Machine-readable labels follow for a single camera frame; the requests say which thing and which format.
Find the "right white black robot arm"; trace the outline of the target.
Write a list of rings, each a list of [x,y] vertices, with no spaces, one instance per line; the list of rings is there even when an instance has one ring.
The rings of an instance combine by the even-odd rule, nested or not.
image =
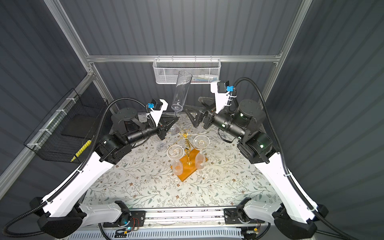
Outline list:
[[[317,231],[318,218],[309,210],[288,180],[292,174],[285,172],[281,151],[273,146],[271,138],[260,129],[266,119],[266,113],[254,100],[242,100],[231,114],[228,106],[219,110],[215,105],[199,101],[202,107],[186,105],[184,110],[194,127],[200,123],[204,129],[217,127],[238,139],[240,153],[249,160],[269,181],[281,199],[280,203],[260,203],[245,198],[237,206],[240,222],[248,224],[261,220],[274,224],[277,229],[291,240],[313,239]]]

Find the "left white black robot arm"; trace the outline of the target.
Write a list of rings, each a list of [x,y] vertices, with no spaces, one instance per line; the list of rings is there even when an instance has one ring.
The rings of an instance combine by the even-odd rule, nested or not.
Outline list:
[[[114,167],[124,156],[157,135],[164,140],[167,132],[178,121],[178,117],[153,111],[156,127],[139,120],[135,109],[125,108],[112,115],[114,132],[103,136],[96,144],[90,159],[84,167],[78,167],[72,177],[75,179],[53,200],[53,193],[43,201],[48,204],[38,211],[40,230],[57,239],[65,238],[84,226],[112,223],[119,227],[133,229],[139,226],[129,208],[122,201],[94,207],[80,204],[78,200],[89,187],[104,173]]]

